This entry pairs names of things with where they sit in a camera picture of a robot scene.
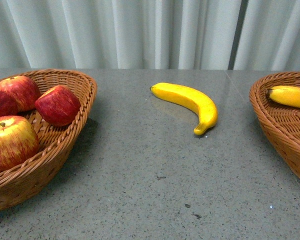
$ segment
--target yellow banana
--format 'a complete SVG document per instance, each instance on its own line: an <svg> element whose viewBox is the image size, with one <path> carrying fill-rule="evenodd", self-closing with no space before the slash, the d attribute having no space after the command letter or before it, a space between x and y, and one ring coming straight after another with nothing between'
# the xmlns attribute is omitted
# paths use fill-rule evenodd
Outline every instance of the yellow banana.
<svg viewBox="0 0 300 240"><path fill-rule="evenodd" d="M300 108L300 87L278 85L267 90L268 97L283 105Z"/></svg>
<svg viewBox="0 0 300 240"><path fill-rule="evenodd" d="M215 103L203 92L194 88L160 82L150 88L159 99L181 105L198 115L199 124L193 130L196 135L202 135L207 129L216 125L218 109Z"/></svg>

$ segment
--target yellow-red apple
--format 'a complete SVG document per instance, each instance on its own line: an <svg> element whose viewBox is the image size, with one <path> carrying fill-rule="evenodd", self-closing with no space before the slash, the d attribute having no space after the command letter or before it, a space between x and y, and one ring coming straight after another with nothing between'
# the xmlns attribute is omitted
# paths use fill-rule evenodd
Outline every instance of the yellow-red apple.
<svg viewBox="0 0 300 240"><path fill-rule="evenodd" d="M17 113L18 105L16 100L5 92L0 91L0 117L17 115Z"/></svg>
<svg viewBox="0 0 300 240"><path fill-rule="evenodd" d="M41 117L56 127L70 124L81 106L78 97L65 85L50 88L34 105Z"/></svg>
<svg viewBox="0 0 300 240"><path fill-rule="evenodd" d="M33 110L35 101L41 96L36 82L27 76L14 76L1 80L0 91L16 100L18 112Z"/></svg>
<svg viewBox="0 0 300 240"><path fill-rule="evenodd" d="M24 163L38 150L38 135L25 117L0 117L0 171Z"/></svg>

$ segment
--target woven basket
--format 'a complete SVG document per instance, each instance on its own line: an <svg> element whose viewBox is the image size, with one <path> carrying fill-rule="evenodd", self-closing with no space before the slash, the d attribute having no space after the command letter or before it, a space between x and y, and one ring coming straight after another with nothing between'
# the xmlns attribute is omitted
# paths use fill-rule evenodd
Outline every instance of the woven basket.
<svg viewBox="0 0 300 240"><path fill-rule="evenodd" d="M270 100L266 89L277 85L300 87L300 72L280 72L260 78L251 86L249 99L264 134L300 178L300 108Z"/></svg>
<svg viewBox="0 0 300 240"><path fill-rule="evenodd" d="M0 171L0 211L38 194L53 179L85 126L98 89L93 78L74 70L44 69L13 76L17 75L33 79L41 93L59 84L66 85L79 98L81 107L75 120L64 127L51 126L36 110L21 115L28 119L39 136L39 152L23 164Z"/></svg>

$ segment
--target white curtain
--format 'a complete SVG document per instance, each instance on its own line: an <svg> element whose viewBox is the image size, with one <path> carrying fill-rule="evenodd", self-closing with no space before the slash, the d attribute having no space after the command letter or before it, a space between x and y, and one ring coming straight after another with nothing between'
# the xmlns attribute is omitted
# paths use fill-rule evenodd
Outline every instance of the white curtain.
<svg viewBox="0 0 300 240"><path fill-rule="evenodd" d="M300 71L300 0L0 0L0 68L229 66Z"/></svg>

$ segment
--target wicker basket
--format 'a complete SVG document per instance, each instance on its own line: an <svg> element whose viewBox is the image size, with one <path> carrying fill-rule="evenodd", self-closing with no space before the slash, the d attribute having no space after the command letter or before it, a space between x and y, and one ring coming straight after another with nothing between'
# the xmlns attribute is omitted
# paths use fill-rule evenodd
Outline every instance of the wicker basket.
<svg viewBox="0 0 300 240"><path fill-rule="evenodd" d="M280 72L262 77L251 86L249 98L264 134L300 178L300 108L268 99L266 89L277 85L300 87L300 72Z"/></svg>
<svg viewBox="0 0 300 240"><path fill-rule="evenodd" d="M75 120L64 127L49 125L36 110L22 114L39 136L39 152L23 164L0 171L0 211L38 194L53 179L85 126L98 89L93 78L74 70L44 69L14 76L17 75L32 78L41 93L59 84L67 85L79 98L81 107Z"/></svg>

